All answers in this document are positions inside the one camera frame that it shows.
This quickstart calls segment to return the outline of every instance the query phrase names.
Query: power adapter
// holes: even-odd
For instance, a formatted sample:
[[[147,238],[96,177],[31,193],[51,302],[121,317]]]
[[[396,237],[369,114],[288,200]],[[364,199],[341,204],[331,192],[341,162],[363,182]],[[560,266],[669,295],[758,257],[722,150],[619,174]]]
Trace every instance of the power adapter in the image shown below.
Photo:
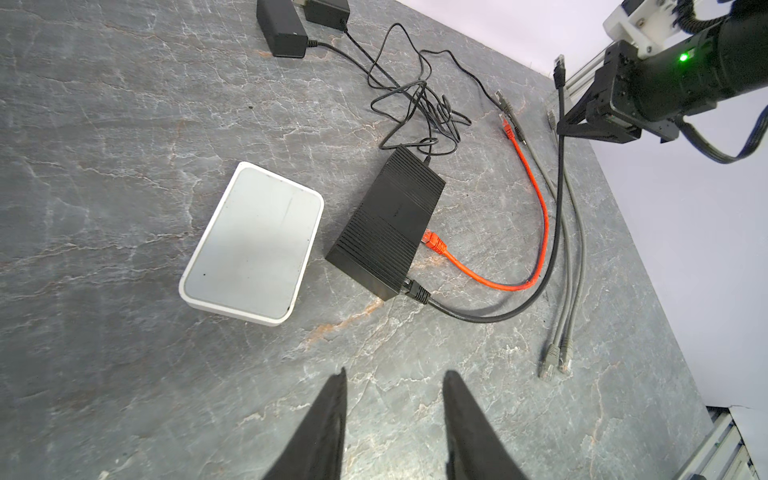
[[[308,38],[290,0],[257,0],[256,20],[272,55],[304,58]]]
[[[318,23],[336,30],[345,31],[349,20],[347,0],[295,0],[304,7],[304,16],[308,22]]]
[[[326,255],[382,300],[398,295],[435,211],[445,181],[398,146]],[[429,296],[412,283],[422,303]]]

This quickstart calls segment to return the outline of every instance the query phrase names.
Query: gray marble surface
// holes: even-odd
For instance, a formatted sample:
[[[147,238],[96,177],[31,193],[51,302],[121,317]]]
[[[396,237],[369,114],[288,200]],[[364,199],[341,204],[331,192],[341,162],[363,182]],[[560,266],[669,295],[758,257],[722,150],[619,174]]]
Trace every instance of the gray marble surface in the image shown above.
[[[402,22],[418,46],[452,48],[507,92],[554,174],[551,80],[390,0],[352,10],[367,47]],[[339,32],[306,28],[352,51]],[[323,259],[392,126],[342,58],[271,58],[255,2],[1,0],[0,30],[3,479],[259,478],[342,366],[344,478],[444,477],[447,369],[533,479],[669,478],[709,430],[587,143],[567,147],[589,259],[574,374],[546,383],[536,371],[562,265],[526,314],[477,326],[405,297],[382,303]],[[401,35],[384,58],[415,74]],[[541,235],[536,197],[491,104],[449,61],[433,64],[430,84],[474,124],[432,162],[447,185],[431,228],[487,276],[523,279]],[[326,201],[295,312],[276,328],[193,310],[177,292],[239,161]],[[412,276],[455,306],[525,297],[423,249]]]

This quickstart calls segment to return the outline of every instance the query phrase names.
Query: white wall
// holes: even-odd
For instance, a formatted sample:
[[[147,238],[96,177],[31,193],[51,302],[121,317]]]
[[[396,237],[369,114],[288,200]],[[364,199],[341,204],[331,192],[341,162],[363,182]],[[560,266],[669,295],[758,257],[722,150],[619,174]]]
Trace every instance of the white wall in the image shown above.
[[[545,74],[560,53],[575,71],[608,45],[602,22],[620,3],[400,1]],[[701,0],[697,12],[729,7]],[[767,104],[765,89],[690,121],[735,154]],[[768,145],[732,165],[684,139],[593,146],[703,400],[748,407],[734,418],[768,477]]]

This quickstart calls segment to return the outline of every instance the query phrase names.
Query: red ethernet cable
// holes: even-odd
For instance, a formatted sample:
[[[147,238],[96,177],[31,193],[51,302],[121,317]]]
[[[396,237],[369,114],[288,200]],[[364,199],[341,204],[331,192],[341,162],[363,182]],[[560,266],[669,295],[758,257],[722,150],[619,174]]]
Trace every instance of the red ethernet cable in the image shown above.
[[[531,180],[534,190],[536,190],[536,196],[538,197],[538,201],[541,204],[541,212],[544,214],[544,239],[541,242],[541,250],[538,254],[536,270],[534,270],[528,281],[525,283],[520,283],[519,285],[505,285],[503,283],[496,283],[479,276],[477,273],[473,272],[464,264],[459,262],[456,257],[448,252],[448,247],[445,245],[445,242],[440,240],[440,237],[438,237],[437,233],[427,230],[424,232],[424,236],[422,237],[422,243],[424,243],[427,247],[431,248],[435,252],[444,255],[445,258],[451,260],[451,263],[456,265],[459,270],[466,273],[483,285],[490,286],[491,288],[497,290],[504,290],[505,292],[518,292],[519,290],[526,290],[534,286],[538,280],[539,275],[541,275],[541,268],[544,266],[544,258],[547,256],[547,242],[549,240],[549,214],[547,213],[547,204],[544,202],[544,197],[541,195],[541,190],[539,190],[538,184],[536,183],[536,178],[533,176],[533,172],[531,171],[531,167],[528,165],[528,161],[525,160],[525,155],[523,155],[523,152],[520,150],[520,145],[518,145],[518,141],[515,138],[515,133],[512,131],[512,127],[503,115],[499,115],[499,117],[502,118],[504,132],[507,134],[507,138],[509,138],[512,144],[515,146],[515,150],[518,152],[520,161],[523,163],[526,173],[528,173],[528,178]]]

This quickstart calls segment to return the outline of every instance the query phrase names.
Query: black cylinder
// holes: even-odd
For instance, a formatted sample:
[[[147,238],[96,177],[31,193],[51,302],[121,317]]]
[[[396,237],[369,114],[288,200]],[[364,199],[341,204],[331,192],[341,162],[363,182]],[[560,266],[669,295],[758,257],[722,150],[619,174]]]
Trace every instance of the black cylinder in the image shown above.
[[[768,85],[768,10],[733,15],[638,62],[630,93],[649,121],[696,114]]]

